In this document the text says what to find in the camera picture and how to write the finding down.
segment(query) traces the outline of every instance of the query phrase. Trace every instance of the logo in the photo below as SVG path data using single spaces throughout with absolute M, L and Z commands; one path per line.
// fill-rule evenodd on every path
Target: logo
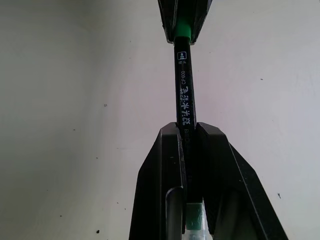
M 178 52 L 178 60 L 185 60 L 187 59 L 187 53 L 185 51 Z

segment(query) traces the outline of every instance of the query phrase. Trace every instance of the black plastic bracket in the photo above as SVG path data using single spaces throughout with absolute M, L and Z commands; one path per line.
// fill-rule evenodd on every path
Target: black plastic bracket
M 212 0 L 183 0 L 182 4 L 188 11 L 191 26 L 190 44 L 195 44 L 200 30 L 205 22 Z M 170 44 L 174 42 L 179 0 L 158 0 L 162 26 L 166 41 Z
M 199 122 L 193 149 L 214 240 L 288 240 L 256 172 L 219 128 Z M 129 239 L 181 239 L 187 187 L 182 140 L 172 122 L 139 171 Z

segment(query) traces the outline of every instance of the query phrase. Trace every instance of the black clamp jaw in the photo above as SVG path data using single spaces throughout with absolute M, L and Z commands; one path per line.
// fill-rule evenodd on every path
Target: black clamp jaw
M 198 122 L 194 175 L 213 240 L 287 240 L 253 168 L 219 128 Z M 163 127 L 137 179 L 130 240 L 180 240 L 185 229 L 186 171 L 180 130 Z
M 166 41 L 170 44 L 174 42 L 178 14 L 184 11 L 191 27 L 190 44 L 195 44 L 212 0 L 158 0 L 158 3 Z

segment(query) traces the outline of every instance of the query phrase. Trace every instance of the plastic part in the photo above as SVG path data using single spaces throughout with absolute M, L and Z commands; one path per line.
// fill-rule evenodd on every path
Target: plastic part
M 197 41 L 211 3 L 212 0 L 158 0 L 167 42 L 172 44 L 175 37 L 190 35 L 190 44 L 193 45 Z M 181 29 L 181 21 L 188 23 L 190 34 Z
M 184 232 L 185 163 L 175 122 L 161 128 L 137 178 L 129 240 L 180 239 Z
M 203 202 L 186 204 L 185 231 L 182 240 L 206 240 L 206 211 Z

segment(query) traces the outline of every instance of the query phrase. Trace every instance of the white wall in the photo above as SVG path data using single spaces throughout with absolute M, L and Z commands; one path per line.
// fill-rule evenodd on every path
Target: white wall
M 254 167 L 292 240 L 320 237 L 319 12 L 216 0 L 191 48 L 198 120 Z M 157 1 L 2 1 L 0 36 L 0 239 L 127 239 L 138 170 L 176 115 Z

